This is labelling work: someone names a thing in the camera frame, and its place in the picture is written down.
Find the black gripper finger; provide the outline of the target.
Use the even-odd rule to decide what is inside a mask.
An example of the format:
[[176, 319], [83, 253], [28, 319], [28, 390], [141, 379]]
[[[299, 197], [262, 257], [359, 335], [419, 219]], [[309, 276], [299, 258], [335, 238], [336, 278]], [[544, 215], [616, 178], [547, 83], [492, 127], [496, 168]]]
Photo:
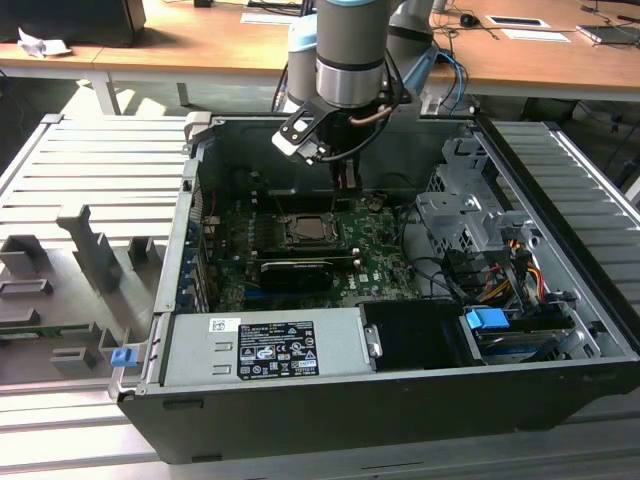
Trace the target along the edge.
[[362, 190], [358, 158], [339, 160], [333, 167], [333, 211], [346, 209]]

